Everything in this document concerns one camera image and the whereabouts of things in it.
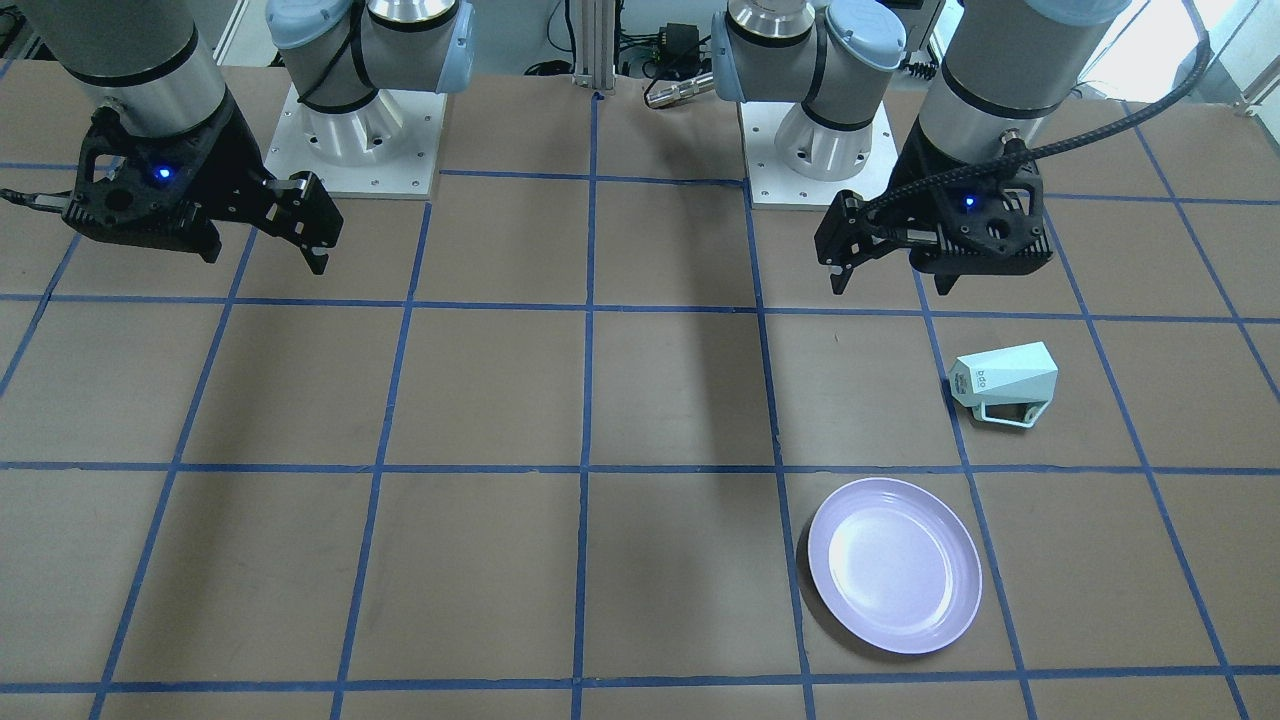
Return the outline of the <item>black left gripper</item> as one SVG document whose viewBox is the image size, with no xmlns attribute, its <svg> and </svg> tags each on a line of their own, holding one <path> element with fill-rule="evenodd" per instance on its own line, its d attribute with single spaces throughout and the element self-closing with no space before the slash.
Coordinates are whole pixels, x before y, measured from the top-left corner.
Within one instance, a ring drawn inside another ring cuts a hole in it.
<svg viewBox="0 0 1280 720">
<path fill-rule="evenodd" d="M 936 277 L 1029 275 L 1055 256 L 1033 161 L 900 200 L 888 209 L 888 229 L 867 219 L 865 205 L 840 190 L 815 231 L 815 259 L 835 295 L 844 295 L 856 268 L 901 249 L 915 270 Z"/>
</svg>

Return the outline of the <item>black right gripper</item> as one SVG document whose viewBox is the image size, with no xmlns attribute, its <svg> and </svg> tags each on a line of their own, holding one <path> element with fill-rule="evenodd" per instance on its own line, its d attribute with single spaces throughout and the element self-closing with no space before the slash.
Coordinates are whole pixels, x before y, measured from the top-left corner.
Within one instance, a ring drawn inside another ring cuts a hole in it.
<svg viewBox="0 0 1280 720">
<path fill-rule="evenodd" d="M 79 151 L 61 219 L 102 243 L 159 249 L 218 260 L 216 220 L 260 225 L 294 245 L 323 275 L 344 217 L 314 172 L 271 179 L 232 91 L 206 120 L 168 137 L 125 129 L 102 104 Z"/>
</svg>

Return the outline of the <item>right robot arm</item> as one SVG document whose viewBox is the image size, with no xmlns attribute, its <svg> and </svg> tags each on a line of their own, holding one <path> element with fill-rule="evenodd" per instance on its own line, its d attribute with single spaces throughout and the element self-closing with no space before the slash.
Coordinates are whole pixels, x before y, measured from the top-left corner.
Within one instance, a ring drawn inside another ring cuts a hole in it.
<svg viewBox="0 0 1280 720">
<path fill-rule="evenodd" d="M 4 190 L 100 243 L 221 251 L 218 222 L 296 246 L 320 275 L 343 215 L 323 178 L 264 164 L 239 104 L 182 1 L 22 1 L 20 12 L 95 104 L 76 184 Z M 406 123 L 394 91 L 458 94 L 474 68 L 468 1 L 270 1 L 271 41 L 323 161 L 389 156 Z"/>
</svg>

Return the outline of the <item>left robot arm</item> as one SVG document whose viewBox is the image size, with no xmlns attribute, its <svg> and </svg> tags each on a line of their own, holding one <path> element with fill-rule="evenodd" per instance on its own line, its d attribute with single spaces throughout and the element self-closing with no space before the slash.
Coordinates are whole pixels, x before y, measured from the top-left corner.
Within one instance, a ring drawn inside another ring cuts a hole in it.
<svg viewBox="0 0 1280 720">
<path fill-rule="evenodd" d="M 899 250 L 942 295 L 965 275 L 1029 275 L 1048 264 L 1043 182 L 1025 151 L 1124 8 L 966 3 L 884 191 L 838 191 L 815 232 L 832 291 Z M 908 32 L 878 1 L 730 1 L 708 47 L 719 97 L 788 105 L 774 150 L 791 170 L 846 181 L 873 152 Z"/>
</svg>

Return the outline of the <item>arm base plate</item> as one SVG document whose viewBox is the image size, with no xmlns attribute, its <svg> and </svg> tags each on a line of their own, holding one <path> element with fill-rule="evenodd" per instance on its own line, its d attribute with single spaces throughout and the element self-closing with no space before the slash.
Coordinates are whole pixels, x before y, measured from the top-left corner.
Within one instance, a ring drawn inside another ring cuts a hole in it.
<svg viewBox="0 0 1280 720">
<path fill-rule="evenodd" d="M 381 90 L 365 108 L 325 114 L 289 87 L 265 167 L 316 174 L 334 199 L 422 200 L 433 195 L 448 94 Z"/>
<path fill-rule="evenodd" d="M 899 159 L 883 106 L 855 131 L 819 126 L 796 102 L 744 102 L 739 115 L 756 210 L 819 211 L 841 190 L 873 199 Z"/>
</svg>

